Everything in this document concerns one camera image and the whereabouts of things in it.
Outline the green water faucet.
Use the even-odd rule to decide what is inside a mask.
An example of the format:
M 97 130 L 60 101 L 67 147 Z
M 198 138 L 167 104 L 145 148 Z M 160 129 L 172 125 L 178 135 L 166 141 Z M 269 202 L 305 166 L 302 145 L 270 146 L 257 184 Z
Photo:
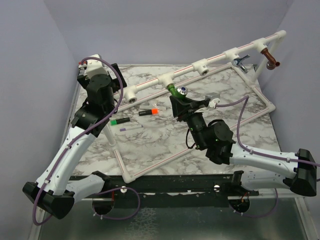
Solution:
M 188 89 L 184 86 L 175 87 L 174 84 L 169 84 L 167 90 L 171 93 L 170 100 L 179 99 L 184 100 L 188 94 Z

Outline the white pvc pipe frame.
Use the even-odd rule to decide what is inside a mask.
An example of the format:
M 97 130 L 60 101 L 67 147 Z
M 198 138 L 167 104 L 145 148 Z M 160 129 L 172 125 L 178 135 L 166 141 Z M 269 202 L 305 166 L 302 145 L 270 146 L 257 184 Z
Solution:
M 232 65 L 232 60 L 235 58 L 240 58 L 240 53 L 251 49 L 256 49 L 259 53 L 261 53 L 264 48 L 268 48 L 270 54 L 272 55 L 285 36 L 286 32 L 281 30 L 268 37 L 262 37 L 246 45 L 226 50 L 223 53 L 213 57 L 198 60 L 193 62 L 191 65 L 174 72 L 167 72 L 145 82 L 136 85 L 130 85 L 124 90 L 120 91 L 120 93 L 123 95 L 123 100 L 126 103 L 120 106 L 118 110 L 120 112 L 125 111 L 129 108 L 167 94 L 169 93 L 167 86 L 170 84 L 175 85 L 175 87 L 182 87 L 183 85 L 193 84 L 226 69 L 233 69 L 246 83 L 247 87 L 250 88 L 260 99 L 260 101 L 265 104 L 265 109 L 240 122 L 241 125 L 250 123 L 259 117 L 273 112 L 276 107 L 270 100 L 268 100 L 268 98 L 262 93 L 262 91 L 259 89 L 259 86 L 256 84 L 256 81 L 263 70 L 262 65 L 257 68 L 254 76 L 249 78 L 238 67 Z M 163 86 L 163 89 L 141 99 L 136 98 L 138 92 L 157 85 Z

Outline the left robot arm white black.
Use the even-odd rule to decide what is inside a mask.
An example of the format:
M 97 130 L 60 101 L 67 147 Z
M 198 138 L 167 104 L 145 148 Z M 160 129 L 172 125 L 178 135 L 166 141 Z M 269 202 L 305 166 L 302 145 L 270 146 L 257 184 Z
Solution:
M 120 103 L 115 102 L 114 93 L 127 86 L 116 63 L 109 65 L 116 78 L 111 78 L 103 62 L 88 59 L 86 63 L 86 75 L 79 75 L 77 81 L 86 90 L 87 98 L 75 112 L 65 141 L 42 175 L 22 188 L 34 211 L 40 208 L 59 220 L 78 201 L 94 194 L 103 198 L 111 190 L 107 177 L 99 171 L 69 183 L 83 154 L 118 110 Z

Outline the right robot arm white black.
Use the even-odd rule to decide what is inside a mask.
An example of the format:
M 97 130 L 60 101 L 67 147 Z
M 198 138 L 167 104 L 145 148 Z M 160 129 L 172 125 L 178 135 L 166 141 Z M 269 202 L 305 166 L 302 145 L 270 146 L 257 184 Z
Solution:
M 233 131 L 222 119 L 206 123 L 198 110 L 209 106 L 210 100 L 193 100 L 170 96 L 173 117 L 188 126 L 194 144 L 191 149 L 206 151 L 205 156 L 217 165 L 252 166 L 263 170 L 263 177 L 244 178 L 230 182 L 229 189 L 240 196 L 247 190 L 285 188 L 304 197 L 317 195 L 317 168 L 311 152 L 300 148 L 297 152 L 276 152 L 245 145 L 233 139 Z

